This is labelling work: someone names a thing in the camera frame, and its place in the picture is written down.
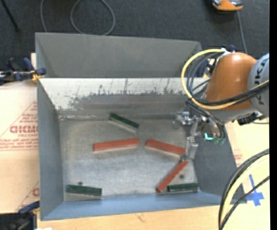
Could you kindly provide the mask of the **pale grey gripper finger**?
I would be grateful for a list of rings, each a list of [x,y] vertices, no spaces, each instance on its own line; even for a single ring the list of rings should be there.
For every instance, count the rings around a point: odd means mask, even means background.
[[[189,158],[190,159],[195,159],[197,149],[199,147],[199,144],[196,142],[191,142],[189,146]]]
[[[190,155],[192,144],[193,144],[193,137],[192,136],[188,136],[186,138],[186,147],[185,147],[185,150],[186,150],[185,151],[185,155],[186,156]]]

